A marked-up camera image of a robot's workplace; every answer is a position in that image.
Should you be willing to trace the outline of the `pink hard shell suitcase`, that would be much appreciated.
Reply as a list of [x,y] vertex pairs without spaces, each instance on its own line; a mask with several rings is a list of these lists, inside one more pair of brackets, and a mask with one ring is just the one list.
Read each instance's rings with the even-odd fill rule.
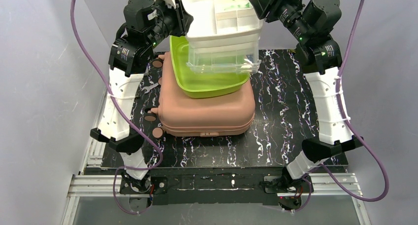
[[176,137],[217,137],[239,135],[247,131],[255,117],[255,99],[249,80],[230,94],[194,99],[178,86],[174,76],[171,53],[159,56],[163,60],[158,106],[146,107],[145,121],[158,121],[152,134],[164,133]]

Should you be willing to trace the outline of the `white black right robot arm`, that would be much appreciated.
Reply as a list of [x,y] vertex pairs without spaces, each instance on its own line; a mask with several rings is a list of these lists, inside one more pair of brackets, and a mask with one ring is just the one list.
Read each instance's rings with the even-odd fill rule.
[[318,135],[303,140],[301,152],[283,168],[275,183],[278,189],[298,188],[303,177],[319,164],[361,147],[338,105],[343,100],[342,89],[337,87],[342,56],[330,33],[342,15],[340,0],[310,0],[307,5],[302,0],[250,2],[259,19],[280,21],[297,39],[295,58],[313,93]]

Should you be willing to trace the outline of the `clear plastic drawer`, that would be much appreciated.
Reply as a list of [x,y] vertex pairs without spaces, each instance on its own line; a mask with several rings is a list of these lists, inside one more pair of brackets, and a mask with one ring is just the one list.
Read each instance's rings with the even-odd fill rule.
[[186,38],[187,66],[196,73],[254,74],[258,72],[258,33]]

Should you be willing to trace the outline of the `white divided organizer box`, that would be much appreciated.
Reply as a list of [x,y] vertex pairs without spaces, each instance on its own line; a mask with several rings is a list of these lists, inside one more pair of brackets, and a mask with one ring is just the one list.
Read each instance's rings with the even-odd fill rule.
[[249,0],[182,0],[194,18],[186,39],[196,47],[258,42],[262,22]]

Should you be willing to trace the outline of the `lime green plastic basin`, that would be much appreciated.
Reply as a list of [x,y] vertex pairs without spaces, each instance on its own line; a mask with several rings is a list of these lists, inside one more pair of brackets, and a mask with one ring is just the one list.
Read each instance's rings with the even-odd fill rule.
[[189,42],[186,37],[170,37],[170,51],[174,77],[181,90],[189,97],[211,98],[238,91],[249,79],[249,74],[196,73],[187,65]]

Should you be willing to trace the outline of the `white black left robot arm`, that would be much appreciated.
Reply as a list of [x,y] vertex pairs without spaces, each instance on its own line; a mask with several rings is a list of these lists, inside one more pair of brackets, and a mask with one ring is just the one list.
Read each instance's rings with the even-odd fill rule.
[[105,110],[92,138],[105,142],[123,158],[123,169],[135,182],[151,167],[141,147],[149,137],[128,117],[147,65],[162,65],[159,105],[146,109],[147,117],[161,121],[162,132],[178,137],[218,137],[247,131],[255,118],[255,99],[249,80],[238,90],[210,98],[191,98],[175,79],[173,54],[155,56],[153,49],[165,38],[184,38],[193,16],[182,0],[129,0],[126,22],[120,27],[109,57]]

